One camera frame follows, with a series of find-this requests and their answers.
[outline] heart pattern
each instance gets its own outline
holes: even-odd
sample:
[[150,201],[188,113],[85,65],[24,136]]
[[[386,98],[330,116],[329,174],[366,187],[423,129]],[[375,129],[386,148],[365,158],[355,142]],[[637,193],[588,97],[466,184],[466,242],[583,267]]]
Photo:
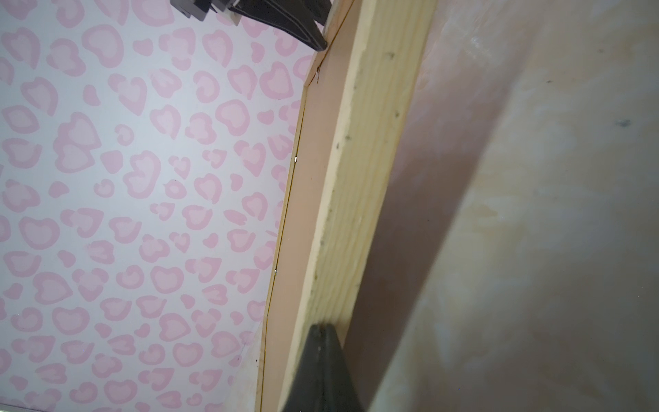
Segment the heart pattern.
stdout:
[[0,0],[0,403],[220,411],[312,51],[168,0],[44,3]]

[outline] wooden frame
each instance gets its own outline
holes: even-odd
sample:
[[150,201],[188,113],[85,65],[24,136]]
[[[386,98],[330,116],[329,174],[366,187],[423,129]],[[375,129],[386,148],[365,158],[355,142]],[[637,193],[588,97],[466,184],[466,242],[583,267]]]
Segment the wooden frame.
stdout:
[[[309,68],[266,301],[257,412],[276,412],[283,406],[311,324],[332,323],[339,339],[345,339],[436,0],[408,3],[401,6],[396,0],[335,1],[325,33],[329,47],[314,55]],[[321,80],[318,86],[313,84],[314,79],[316,83]],[[320,93],[327,93],[328,87],[333,88],[332,96]],[[326,118],[319,117],[324,112]],[[319,121],[331,125],[312,131],[310,128]],[[298,156],[306,156],[302,146],[308,143],[318,143],[315,150],[325,157],[316,164],[297,165]],[[280,259],[284,258],[282,246],[289,234],[287,223],[291,218],[297,219],[297,215],[289,217],[289,200],[299,190],[298,181],[306,177],[303,167],[309,173],[323,171],[324,181],[313,183],[319,189],[317,203],[310,205],[315,226],[302,228],[308,231],[307,235],[312,233],[312,239],[306,269],[298,270],[298,276],[303,275],[298,281],[302,287],[297,293],[299,304],[293,333],[286,337],[290,345],[272,349],[268,338],[277,332],[268,328],[275,320],[271,311],[273,299],[282,300],[288,290],[280,290],[277,285],[291,281],[282,278],[291,274],[277,273]],[[292,257],[300,260],[306,255]],[[275,365],[275,359],[281,357],[287,358],[287,362]],[[281,390],[277,391],[275,385],[280,382]]]

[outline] wood edge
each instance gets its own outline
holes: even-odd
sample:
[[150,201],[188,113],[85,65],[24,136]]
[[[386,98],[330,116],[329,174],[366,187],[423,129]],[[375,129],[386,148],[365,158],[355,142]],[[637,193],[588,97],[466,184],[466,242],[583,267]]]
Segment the wood edge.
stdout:
[[[423,58],[425,43],[437,0],[419,0],[418,3],[415,2],[414,5],[407,7],[406,10],[409,13],[405,18],[402,16],[402,13],[401,15],[395,15],[391,12],[383,11],[387,7],[395,9],[396,5],[392,4],[392,2],[395,3],[395,0],[364,0],[362,3],[347,77],[344,83],[339,117],[337,118],[337,125],[332,142],[333,145],[340,143],[341,148],[339,149],[339,146],[337,146],[337,150],[333,149],[329,158],[328,172],[324,181],[312,249],[304,275],[302,298],[295,321],[291,349],[287,360],[281,394],[279,396],[279,409],[284,406],[285,400],[288,396],[291,382],[293,381],[297,369],[297,362],[303,345],[303,339],[309,325],[319,321],[333,323],[335,321],[344,321],[343,323],[349,324],[349,319],[352,317],[357,290],[366,265],[366,257],[368,256],[368,249],[370,248],[370,243],[372,242],[375,232],[375,226],[382,207],[382,201],[384,200],[384,193],[386,191],[389,173],[393,165],[394,155],[405,126],[405,119],[412,100],[414,85]],[[391,33],[398,28],[401,33],[401,38],[409,38],[411,44],[396,42],[391,45],[392,47],[382,47],[383,39],[381,36],[378,37],[378,33],[380,33],[378,30],[382,30],[383,27],[387,27],[389,30],[389,34],[386,37],[390,38]],[[379,49],[383,49],[382,56],[374,55],[374,50]],[[407,63],[402,63],[401,65],[399,65],[398,62],[392,63],[392,66],[390,67],[393,67],[393,69],[384,69],[379,72],[378,69],[374,69],[374,67],[378,67],[378,64],[380,64],[376,63],[378,58],[382,58],[384,55],[389,55],[389,59],[393,61],[395,54],[398,54],[398,56],[405,56],[406,53],[408,55]],[[378,86],[376,85],[378,83],[387,84],[387,81],[396,76],[396,71],[400,71],[401,73],[405,73],[405,71],[407,71],[407,73],[413,72],[413,76],[411,78],[400,76],[400,78],[404,79],[403,82],[392,82],[399,83],[397,84],[396,89],[393,89],[393,91],[398,92],[398,94],[392,94],[389,96],[389,93],[388,95],[383,96],[386,100],[392,101],[395,98],[398,102],[398,105],[396,105],[397,111],[395,113],[397,121],[395,122],[395,127],[391,128],[393,131],[390,131],[388,136],[391,139],[391,142],[386,143],[388,146],[379,147],[382,153],[371,154],[370,157],[364,156],[365,159],[382,160],[382,162],[377,165],[380,168],[380,173],[375,173],[378,179],[369,182],[369,185],[378,187],[378,190],[381,190],[375,193],[376,196],[373,196],[370,200],[367,199],[364,201],[366,204],[371,203],[371,208],[374,206],[376,207],[376,210],[369,211],[375,213],[366,215],[366,223],[360,224],[362,227],[360,230],[361,233],[355,235],[357,238],[362,238],[362,244],[355,246],[363,247],[361,249],[365,250],[362,250],[362,255],[359,257],[358,262],[351,263],[351,268],[353,270],[349,272],[352,273],[338,272],[336,273],[336,276],[328,276],[327,278],[329,280],[323,283],[324,273],[322,270],[319,270],[319,267],[320,265],[325,264],[325,262],[328,261],[328,258],[332,258],[331,255],[334,250],[330,249],[330,245],[333,245],[333,243],[340,243],[336,240],[345,242],[348,239],[347,237],[346,239],[342,239],[342,236],[336,234],[348,232],[347,230],[341,230],[340,227],[344,222],[336,220],[336,216],[339,214],[334,212],[332,218],[330,218],[331,208],[340,206],[341,201],[348,197],[345,195],[342,196],[340,187],[335,193],[335,184],[337,183],[340,173],[344,176],[354,173],[354,171],[349,169],[347,164],[353,161],[360,161],[361,157],[355,156],[355,154],[366,154],[366,151],[369,150],[369,147],[364,147],[364,145],[356,146],[357,148],[350,150],[347,148],[344,138],[348,140],[349,137],[347,136],[352,134],[353,131],[363,129],[365,125],[377,125],[378,122],[387,125],[391,123],[391,120],[384,118],[385,113],[378,113],[377,119],[367,121],[361,119],[361,113],[355,112],[361,110],[364,100],[368,100],[368,98],[365,98],[365,96],[367,96],[365,90],[369,91],[377,89]],[[358,103],[356,106],[358,109],[353,110],[353,105],[356,102]],[[374,137],[365,140],[373,142]],[[350,212],[350,214],[356,216],[357,211]],[[347,296],[343,297],[342,304],[330,302],[327,303],[326,309],[319,309],[318,307],[320,304],[315,300],[322,297],[323,292],[328,292],[330,289],[333,289],[333,286],[339,285],[343,278],[348,279],[346,284],[348,284],[349,287],[344,287],[344,289],[349,290],[350,293],[347,293]],[[317,307],[310,308],[311,301],[314,301],[313,305],[316,305]],[[335,309],[339,309],[339,316],[336,316],[336,313],[332,313],[337,312]],[[343,336],[340,334],[339,339],[341,339],[342,342],[343,338],[345,338],[345,334]]]
[[306,78],[304,80],[304,87],[307,87],[311,84],[311,81],[314,80],[316,76],[316,71],[323,63],[325,55],[331,47],[331,44],[334,42],[334,38],[339,33],[345,17],[348,15],[350,8],[353,6],[355,0],[334,0],[334,3],[331,5],[328,16],[328,24],[323,29],[323,37],[328,43],[328,48],[323,51],[317,51],[314,53],[312,58],[311,65],[309,65],[309,70],[306,73]]
[[306,107],[306,86],[302,89],[302,97],[300,98],[300,111],[297,117],[297,126],[295,127],[295,137],[293,140],[293,151],[291,152],[291,162],[289,164],[289,174],[286,182],[286,191],[284,192],[283,205],[281,207],[281,217],[279,219],[279,233],[277,234],[277,244],[275,246],[275,254],[272,259],[272,270],[270,272],[270,284],[268,285],[268,296],[266,297],[266,308],[263,316],[263,328],[261,331],[261,350],[258,358],[258,372],[256,380],[256,401],[254,402],[254,412],[260,412],[263,402],[263,377],[265,373],[266,362],[266,336],[268,331],[268,315],[270,313],[270,302],[272,300],[272,290],[275,284],[275,271],[277,270],[277,263],[279,262],[279,250],[281,248],[281,238],[284,233],[284,225],[286,223],[286,212],[288,210],[288,202],[291,197],[291,184],[293,182],[293,173],[295,172],[295,158],[300,146],[300,133],[302,130],[302,119],[304,119],[304,109]]

